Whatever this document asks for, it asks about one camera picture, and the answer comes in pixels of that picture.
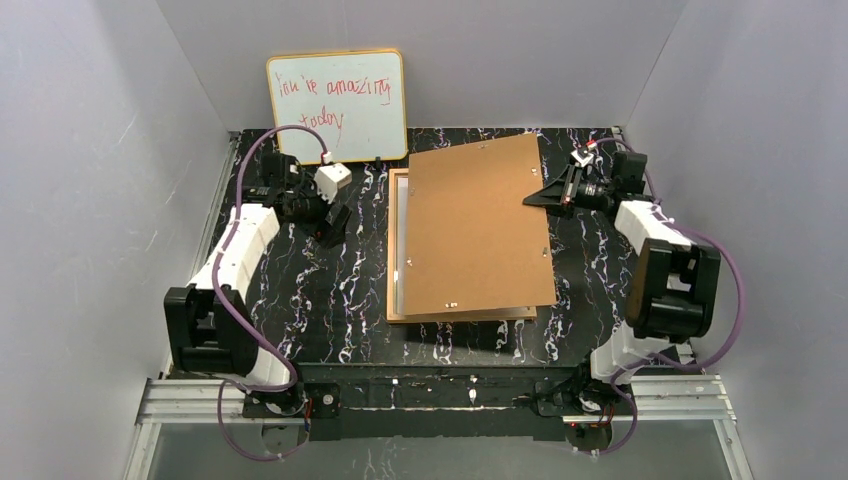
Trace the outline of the colour street photo print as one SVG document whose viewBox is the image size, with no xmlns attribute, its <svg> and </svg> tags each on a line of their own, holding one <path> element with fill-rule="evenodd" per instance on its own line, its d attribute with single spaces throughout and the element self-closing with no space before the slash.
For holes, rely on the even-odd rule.
<svg viewBox="0 0 848 480">
<path fill-rule="evenodd" d="M 402 314 L 403 310 L 403 280 L 404 268 L 406 264 L 405 245 L 406 245 L 406 214 L 408 204 L 408 178 L 404 175 L 399 175 L 396 180 L 396 197 L 397 205 L 395 211 L 396 228 L 395 228 L 395 268 L 394 268 L 394 286 L 395 286 L 395 313 Z"/>
</svg>

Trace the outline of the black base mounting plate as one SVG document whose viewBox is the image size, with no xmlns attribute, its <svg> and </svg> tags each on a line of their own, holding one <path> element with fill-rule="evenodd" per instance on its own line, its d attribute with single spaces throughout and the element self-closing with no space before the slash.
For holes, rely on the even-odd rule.
<svg viewBox="0 0 848 480">
<path fill-rule="evenodd" d="M 316 441 L 529 437 L 606 443 L 633 411 L 625 388 L 583 393 L 567 380 L 515 377 L 366 378 L 308 381 L 245 404 L 250 419 L 305 420 Z"/>
</svg>

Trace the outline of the aluminium front rail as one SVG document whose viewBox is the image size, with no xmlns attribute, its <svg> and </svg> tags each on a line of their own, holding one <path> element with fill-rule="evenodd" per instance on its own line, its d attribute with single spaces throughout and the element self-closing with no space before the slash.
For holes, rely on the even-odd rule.
<svg viewBox="0 0 848 480">
<path fill-rule="evenodd" d="M 315 408 L 343 414 L 406 412 L 496 412 L 517 409 L 520 395 L 531 390 L 516 378 L 486 379 L 481 375 L 453 377 L 371 378 L 341 381 L 337 393 L 317 393 Z M 648 421 L 730 420 L 737 418 L 718 375 L 636 376 L 628 390 L 639 417 Z M 139 424 L 227 423 L 296 424 L 304 408 L 287 407 L 282 414 L 268 410 L 235 387 L 217 380 L 154 380 L 148 384 L 136 421 Z"/>
</svg>

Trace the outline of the orange rimmed whiteboard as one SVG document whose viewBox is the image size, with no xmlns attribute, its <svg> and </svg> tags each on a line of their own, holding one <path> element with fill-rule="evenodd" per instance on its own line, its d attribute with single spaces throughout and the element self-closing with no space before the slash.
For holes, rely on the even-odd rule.
<svg viewBox="0 0 848 480">
<path fill-rule="evenodd" d="M 274 125 L 317 132 L 336 162 L 400 160 L 408 153 L 404 64 L 395 49 L 272 57 Z"/>
</svg>

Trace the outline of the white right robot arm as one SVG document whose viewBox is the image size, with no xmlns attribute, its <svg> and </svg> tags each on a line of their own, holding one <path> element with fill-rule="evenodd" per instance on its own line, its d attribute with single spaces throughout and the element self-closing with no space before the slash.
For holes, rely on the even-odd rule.
<svg viewBox="0 0 848 480">
<path fill-rule="evenodd" d="M 646 193 L 646 155 L 615 152 L 610 175 L 600 179 L 590 175 L 592 160 L 586 149 L 573 152 L 562 173 L 522 202 L 559 217 L 600 212 L 637 253 L 624 320 L 588 357 L 591 382 L 623 385 L 654 355 L 708 332 L 722 259 L 674 229 Z"/>
</svg>

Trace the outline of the light wooden picture frame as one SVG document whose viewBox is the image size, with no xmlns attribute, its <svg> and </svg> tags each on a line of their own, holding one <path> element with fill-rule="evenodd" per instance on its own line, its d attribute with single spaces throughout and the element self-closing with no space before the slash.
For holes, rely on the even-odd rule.
<svg viewBox="0 0 848 480">
<path fill-rule="evenodd" d="M 406 263 L 406 210 L 409 196 L 408 169 L 390 169 L 388 179 L 386 319 L 390 325 L 437 322 L 533 321 L 537 318 L 538 312 L 535 307 L 404 315 L 403 269 Z"/>
</svg>

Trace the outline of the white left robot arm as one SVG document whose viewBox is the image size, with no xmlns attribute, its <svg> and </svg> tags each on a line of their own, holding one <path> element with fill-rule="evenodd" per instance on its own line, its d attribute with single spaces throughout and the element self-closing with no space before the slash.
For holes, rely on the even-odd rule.
<svg viewBox="0 0 848 480">
<path fill-rule="evenodd" d="M 260 165 L 261 184 L 239 186 L 240 203 L 217 245 L 185 286 L 167 291 L 163 306 L 176 369 L 278 392 L 296 384 L 296 370 L 250 322 L 247 292 L 282 225 L 327 249 L 344 242 L 351 211 L 336 201 L 352 173 L 328 160 L 308 169 L 281 153 L 263 155 Z"/>
</svg>

